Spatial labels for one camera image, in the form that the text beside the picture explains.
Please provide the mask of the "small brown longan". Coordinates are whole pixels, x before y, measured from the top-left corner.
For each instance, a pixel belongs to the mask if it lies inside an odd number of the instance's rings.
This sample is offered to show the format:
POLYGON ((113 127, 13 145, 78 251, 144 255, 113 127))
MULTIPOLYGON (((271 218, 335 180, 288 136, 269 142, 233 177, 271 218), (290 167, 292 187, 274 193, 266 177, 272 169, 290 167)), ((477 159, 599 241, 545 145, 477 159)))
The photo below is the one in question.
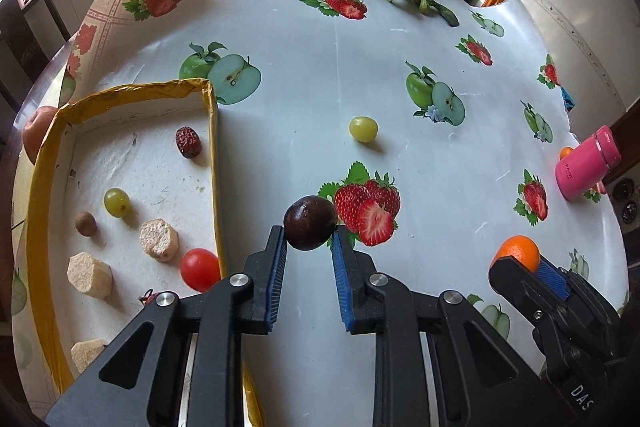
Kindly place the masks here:
POLYGON ((98 231, 96 219, 94 219, 93 214, 89 211, 81 211, 80 213, 77 213, 74 225, 76 231, 82 236, 90 237, 98 231))

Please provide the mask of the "white tray with yellow rim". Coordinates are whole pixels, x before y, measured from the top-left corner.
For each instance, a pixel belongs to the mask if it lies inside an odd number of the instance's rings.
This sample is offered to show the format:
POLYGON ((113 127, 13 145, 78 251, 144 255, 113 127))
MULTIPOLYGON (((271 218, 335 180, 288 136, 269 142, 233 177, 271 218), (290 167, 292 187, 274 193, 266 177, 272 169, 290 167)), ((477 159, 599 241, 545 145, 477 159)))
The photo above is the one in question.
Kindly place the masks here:
POLYGON ((179 265, 190 249, 224 254, 217 171, 218 107, 205 79, 122 86, 93 93, 58 110, 37 156, 25 227, 28 302, 54 389, 66 392, 79 373, 70 348, 82 340, 113 340, 141 310, 148 289, 192 295, 179 265), (175 133, 188 126, 202 143, 188 159, 175 133), (124 190, 131 204, 122 219, 111 216, 103 196, 124 190), (93 236, 75 228, 89 211, 93 236), (169 262, 145 254, 143 222, 163 219, 178 233, 169 262), (112 293, 82 295, 66 277, 68 260, 85 251, 112 269, 112 293))

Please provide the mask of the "dried red jujube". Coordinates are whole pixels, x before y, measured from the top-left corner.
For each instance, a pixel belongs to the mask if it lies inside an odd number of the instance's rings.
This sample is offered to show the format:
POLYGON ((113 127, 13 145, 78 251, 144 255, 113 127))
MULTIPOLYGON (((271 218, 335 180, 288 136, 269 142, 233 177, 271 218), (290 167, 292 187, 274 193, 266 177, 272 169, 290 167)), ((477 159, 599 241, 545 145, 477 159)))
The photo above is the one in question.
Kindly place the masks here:
POLYGON ((175 133, 175 141, 180 154, 188 159, 201 154, 202 143, 194 129, 188 126, 179 128, 175 133))

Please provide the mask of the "red apple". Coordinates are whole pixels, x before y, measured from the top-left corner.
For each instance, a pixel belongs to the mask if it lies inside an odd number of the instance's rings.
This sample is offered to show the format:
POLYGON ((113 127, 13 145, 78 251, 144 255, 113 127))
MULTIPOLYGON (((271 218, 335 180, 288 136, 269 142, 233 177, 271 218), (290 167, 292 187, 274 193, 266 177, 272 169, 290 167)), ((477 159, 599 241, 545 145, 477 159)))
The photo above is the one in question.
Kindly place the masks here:
POLYGON ((27 158, 32 165, 36 163, 40 146, 56 113, 58 113, 56 107, 43 105, 26 121, 22 130, 22 140, 27 158))

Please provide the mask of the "short beige cake chunk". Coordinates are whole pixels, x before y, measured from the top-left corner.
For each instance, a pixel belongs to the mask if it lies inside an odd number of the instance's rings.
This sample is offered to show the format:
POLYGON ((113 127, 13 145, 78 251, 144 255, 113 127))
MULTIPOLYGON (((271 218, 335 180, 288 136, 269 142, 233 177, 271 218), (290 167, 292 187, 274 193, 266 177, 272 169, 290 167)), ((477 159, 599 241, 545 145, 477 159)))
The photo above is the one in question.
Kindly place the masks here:
POLYGON ((151 219, 142 223, 139 243, 145 254, 158 262, 169 262, 179 249, 177 231, 163 219, 151 219))

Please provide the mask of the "large dark plum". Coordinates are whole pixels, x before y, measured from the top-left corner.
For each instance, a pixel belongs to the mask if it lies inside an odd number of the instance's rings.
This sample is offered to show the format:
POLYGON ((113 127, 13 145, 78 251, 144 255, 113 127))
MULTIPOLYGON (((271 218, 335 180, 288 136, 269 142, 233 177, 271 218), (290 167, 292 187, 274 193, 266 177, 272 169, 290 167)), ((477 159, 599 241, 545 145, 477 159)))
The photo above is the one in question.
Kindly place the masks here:
POLYGON ((331 237, 337 212, 329 200, 308 195, 288 207, 283 218, 285 238, 299 251, 312 251, 331 237))

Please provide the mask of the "red cherry tomato with stem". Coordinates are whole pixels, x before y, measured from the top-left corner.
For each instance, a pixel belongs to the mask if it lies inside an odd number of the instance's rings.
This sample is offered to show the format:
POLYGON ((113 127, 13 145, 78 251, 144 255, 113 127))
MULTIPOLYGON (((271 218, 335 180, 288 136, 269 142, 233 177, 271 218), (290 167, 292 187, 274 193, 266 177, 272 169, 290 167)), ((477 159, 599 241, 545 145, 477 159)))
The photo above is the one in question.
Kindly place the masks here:
POLYGON ((149 303, 152 303, 156 296, 157 293, 154 293, 153 289, 150 288, 139 298, 139 301, 142 306, 147 306, 149 303))

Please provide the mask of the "tall white cake chunk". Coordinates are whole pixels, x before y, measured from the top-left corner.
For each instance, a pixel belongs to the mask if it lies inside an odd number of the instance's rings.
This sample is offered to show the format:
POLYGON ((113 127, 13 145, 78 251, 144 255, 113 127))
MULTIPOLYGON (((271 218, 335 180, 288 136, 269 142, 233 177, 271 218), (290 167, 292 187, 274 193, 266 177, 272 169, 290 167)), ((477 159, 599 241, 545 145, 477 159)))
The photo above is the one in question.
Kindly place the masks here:
POLYGON ((70 257, 66 277, 82 295, 105 299, 112 293, 111 267, 85 251, 70 257))

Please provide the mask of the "pink thermos bottle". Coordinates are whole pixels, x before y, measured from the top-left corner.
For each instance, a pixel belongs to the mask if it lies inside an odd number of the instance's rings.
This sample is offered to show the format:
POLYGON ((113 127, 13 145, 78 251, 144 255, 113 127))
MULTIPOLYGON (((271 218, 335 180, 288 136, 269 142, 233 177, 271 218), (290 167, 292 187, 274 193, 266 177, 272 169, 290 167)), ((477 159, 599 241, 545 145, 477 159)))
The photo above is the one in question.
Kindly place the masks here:
POLYGON ((558 161, 556 185, 566 200, 573 200, 600 182, 621 160, 612 130, 602 126, 558 161))

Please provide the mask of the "green grape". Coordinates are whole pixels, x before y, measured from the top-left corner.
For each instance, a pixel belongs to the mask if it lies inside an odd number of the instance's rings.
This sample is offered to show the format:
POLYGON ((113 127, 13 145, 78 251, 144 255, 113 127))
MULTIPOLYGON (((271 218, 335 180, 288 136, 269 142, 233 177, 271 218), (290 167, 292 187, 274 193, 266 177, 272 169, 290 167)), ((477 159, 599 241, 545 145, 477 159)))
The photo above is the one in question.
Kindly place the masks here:
POLYGON ((378 135, 378 123, 367 116, 352 118, 348 130, 350 135, 360 143, 371 143, 378 135))
POLYGON ((105 192, 103 204, 106 211, 118 219, 127 217, 131 210, 128 194, 119 187, 111 187, 105 192))

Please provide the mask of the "small orange fruit behind bottle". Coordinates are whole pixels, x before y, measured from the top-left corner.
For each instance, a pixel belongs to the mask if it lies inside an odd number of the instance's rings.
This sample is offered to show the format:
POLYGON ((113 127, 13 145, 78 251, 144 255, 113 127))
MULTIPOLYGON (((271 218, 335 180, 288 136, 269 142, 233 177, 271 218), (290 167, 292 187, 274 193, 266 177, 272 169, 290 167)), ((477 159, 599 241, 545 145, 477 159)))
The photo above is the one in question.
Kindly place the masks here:
POLYGON ((565 157, 570 155, 570 153, 572 153, 573 150, 574 150, 574 148, 570 147, 570 146, 563 147, 562 150, 560 150, 559 158, 560 159, 564 159, 565 157))

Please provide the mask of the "round yellow cake slice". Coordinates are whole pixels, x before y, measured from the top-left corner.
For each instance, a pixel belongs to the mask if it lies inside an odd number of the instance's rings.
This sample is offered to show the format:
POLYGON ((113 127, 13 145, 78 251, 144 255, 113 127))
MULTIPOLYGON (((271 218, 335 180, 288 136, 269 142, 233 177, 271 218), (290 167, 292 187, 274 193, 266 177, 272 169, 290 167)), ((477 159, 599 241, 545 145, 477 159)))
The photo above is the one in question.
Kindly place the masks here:
POLYGON ((82 340, 70 348, 70 356, 79 373, 82 373, 105 349, 104 339, 82 340))

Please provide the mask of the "orange mandarin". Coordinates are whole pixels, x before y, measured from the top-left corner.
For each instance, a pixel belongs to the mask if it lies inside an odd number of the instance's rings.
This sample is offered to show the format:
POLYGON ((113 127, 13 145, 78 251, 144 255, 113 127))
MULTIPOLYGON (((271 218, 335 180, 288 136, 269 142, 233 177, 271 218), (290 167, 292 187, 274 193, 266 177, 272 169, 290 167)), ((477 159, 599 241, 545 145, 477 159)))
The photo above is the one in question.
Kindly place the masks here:
POLYGON ((533 239, 524 235, 514 235, 502 243, 490 265, 502 258, 513 258, 529 272, 535 273, 539 268, 541 255, 533 239))

